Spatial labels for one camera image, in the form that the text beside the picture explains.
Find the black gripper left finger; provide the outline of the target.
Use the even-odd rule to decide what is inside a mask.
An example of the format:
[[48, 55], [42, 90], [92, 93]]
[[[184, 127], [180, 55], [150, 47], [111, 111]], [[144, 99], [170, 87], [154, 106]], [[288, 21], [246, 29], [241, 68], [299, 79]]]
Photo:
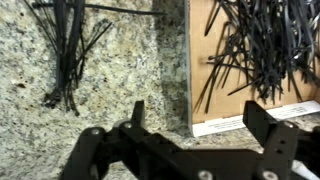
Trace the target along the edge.
[[145, 105], [109, 131], [87, 128], [80, 134], [59, 180], [103, 180], [111, 164], [123, 163], [138, 180], [214, 180], [214, 173], [162, 135], [143, 127]]

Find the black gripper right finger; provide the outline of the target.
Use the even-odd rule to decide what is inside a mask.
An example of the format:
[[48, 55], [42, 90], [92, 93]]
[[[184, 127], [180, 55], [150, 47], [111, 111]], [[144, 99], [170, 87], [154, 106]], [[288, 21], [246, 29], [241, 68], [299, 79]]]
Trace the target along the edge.
[[277, 121], [255, 101], [247, 101], [243, 123], [263, 147], [255, 180], [319, 180], [320, 127], [311, 131]]

